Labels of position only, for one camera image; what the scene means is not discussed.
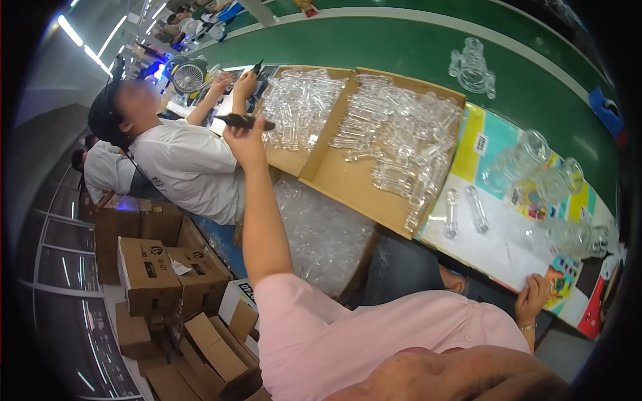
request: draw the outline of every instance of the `ear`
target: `ear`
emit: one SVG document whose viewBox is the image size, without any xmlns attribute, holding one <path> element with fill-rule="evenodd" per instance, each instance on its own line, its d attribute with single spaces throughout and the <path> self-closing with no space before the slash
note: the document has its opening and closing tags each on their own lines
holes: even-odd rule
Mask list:
<svg viewBox="0 0 642 401">
<path fill-rule="evenodd" d="M 123 121 L 118 125 L 118 128 L 124 133 L 128 133 L 134 125 L 132 123 L 128 123 L 126 121 Z"/>
</svg>

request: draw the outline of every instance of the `glass bong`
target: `glass bong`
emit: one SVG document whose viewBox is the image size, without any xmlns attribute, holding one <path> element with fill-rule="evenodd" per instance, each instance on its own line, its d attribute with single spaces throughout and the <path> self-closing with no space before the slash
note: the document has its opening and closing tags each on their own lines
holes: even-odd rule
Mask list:
<svg viewBox="0 0 642 401">
<path fill-rule="evenodd" d="M 494 99 L 495 73 L 486 67 L 483 56 L 483 44 L 475 38 L 466 38 L 464 50 L 450 53 L 448 74 L 457 77 L 459 84 L 472 93 L 486 93 L 489 99 Z"/>
</svg>

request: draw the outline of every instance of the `bubble wrap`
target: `bubble wrap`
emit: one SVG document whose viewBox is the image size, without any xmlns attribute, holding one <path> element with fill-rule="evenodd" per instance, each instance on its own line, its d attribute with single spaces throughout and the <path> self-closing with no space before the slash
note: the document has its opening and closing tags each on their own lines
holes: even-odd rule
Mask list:
<svg viewBox="0 0 642 401">
<path fill-rule="evenodd" d="M 286 176 L 274 187 L 296 274 L 328 296 L 353 276 L 374 222 Z"/>
</svg>

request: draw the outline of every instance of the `window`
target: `window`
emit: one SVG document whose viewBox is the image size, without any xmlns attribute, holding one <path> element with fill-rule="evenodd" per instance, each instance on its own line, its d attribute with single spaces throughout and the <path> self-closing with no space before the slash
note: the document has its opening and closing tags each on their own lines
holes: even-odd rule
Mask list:
<svg viewBox="0 0 642 401">
<path fill-rule="evenodd" d="M 46 246 L 40 249 L 38 283 L 86 291 L 100 290 L 93 256 Z"/>
<path fill-rule="evenodd" d="M 94 251 L 94 230 L 49 219 L 44 242 L 78 251 Z"/>
<path fill-rule="evenodd" d="M 35 290 L 39 340 L 51 364 L 77 395 L 138 395 L 112 334 L 102 298 Z"/>
<path fill-rule="evenodd" d="M 80 199 L 80 192 L 61 185 L 56 192 L 56 197 L 53 198 L 50 213 L 57 214 L 58 216 L 65 216 L 67 218 L 77 219 Z"/>
</svg>

